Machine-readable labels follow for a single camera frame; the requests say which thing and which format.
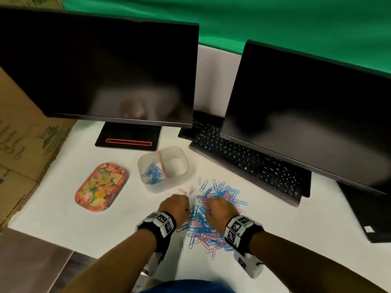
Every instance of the forearm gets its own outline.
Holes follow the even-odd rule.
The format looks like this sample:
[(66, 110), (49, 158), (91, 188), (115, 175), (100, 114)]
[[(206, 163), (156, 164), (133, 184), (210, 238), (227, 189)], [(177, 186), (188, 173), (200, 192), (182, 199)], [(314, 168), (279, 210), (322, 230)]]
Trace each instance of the forearm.
[(156, 249), (156, 239), (141, 229), (87, 268), (63, 293), (130, 292)]
[(385, 293), (335, 261), (266, 231), (255, 234), (249, 248), (292, 293)]

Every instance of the monitor stand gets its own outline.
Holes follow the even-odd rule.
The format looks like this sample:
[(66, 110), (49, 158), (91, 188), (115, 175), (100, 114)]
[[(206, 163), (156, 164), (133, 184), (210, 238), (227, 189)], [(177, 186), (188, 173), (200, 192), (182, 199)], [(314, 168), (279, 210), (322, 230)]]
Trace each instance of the monitor stand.
[(156, 125), (106, 122), (95, 146), (156, 151), (160, 130)]
[(368, 240), (391, 242), (391, 195), (366, 192), (341, 182), (338, 185)]

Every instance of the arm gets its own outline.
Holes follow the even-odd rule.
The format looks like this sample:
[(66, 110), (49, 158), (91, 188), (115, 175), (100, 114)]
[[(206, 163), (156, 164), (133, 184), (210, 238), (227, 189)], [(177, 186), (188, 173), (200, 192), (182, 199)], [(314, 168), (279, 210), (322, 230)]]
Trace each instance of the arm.
[[(188, 208), (188, 197), (174, 194), (160, 204), (158, 211), (172, 214), (180, 227), (188, 218)], [(140, 229), (100, 257), (76, 277), (63, 293), (130, 292), (155, 250), (154, 234)]]
[[(222, 234), (228, 221), (239, 215), (223, 198), (208, 199), (206, 209), (210, 226)], [(385, 293), (335, 261), (266, 231), (254, 234), (249, 248), (293, 293)]]

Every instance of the desk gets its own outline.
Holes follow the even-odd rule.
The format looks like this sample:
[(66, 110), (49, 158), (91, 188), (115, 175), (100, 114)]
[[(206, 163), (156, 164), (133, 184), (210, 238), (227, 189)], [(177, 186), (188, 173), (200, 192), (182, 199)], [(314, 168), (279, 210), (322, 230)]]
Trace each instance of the desk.
[[(137, 161), (147, 152), (95, 147), (103, 124), (80, 120), (76, 123), (40, 186), (10, 222), (10, 228), (98, 258), (131, 235), (135, 225), (155, 211), (162, 200), (172, 193), (180, 194), (176, 188), (158, 194), (146, 191)], [(164, 127), (159, 148), (180, 146), (188, 157), (190, 175), (181, 187), (188, 189), (193, 184), (197, 188), (190, 196), (190, 204), (200, 194), (199, 176), (202, 181), (225, 181), (239, 188), (238, 199), (248, 202), (242, 209), (267, 231), (329, 257), (391, 292), (391, 244), (371, 244), (366, 239), (335, 181), (313, 174), (311, 197), (303, 198), (295, 208), (191, 151), (190, 141), (178, 138), (178, 132), (179, 128)], [(74, 195), (103, 162), (125, 167), (130, 177), (112, 206), (94, 213), (78, 206)], [(182, 252), (179, 236), (185, 239)], [(237, 293), (288, 292), (267, 268), (252, 280), (231, 252), (219, 250), (211, 261), (201, 244), (189, 249), (189, 240), (186, 232), (174, 233), (165, 261), (156, 273), (158, 279), (220, 280)]]

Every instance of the keyboard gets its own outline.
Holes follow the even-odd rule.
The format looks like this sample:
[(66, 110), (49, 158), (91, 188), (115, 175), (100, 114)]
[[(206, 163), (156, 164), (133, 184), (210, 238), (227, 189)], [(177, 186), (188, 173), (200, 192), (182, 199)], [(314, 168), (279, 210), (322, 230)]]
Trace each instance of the keyboard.
[(310, 196), (311, 171), (220, 138), (220, 131), (207, 125), (189, 148), (295, 207)]

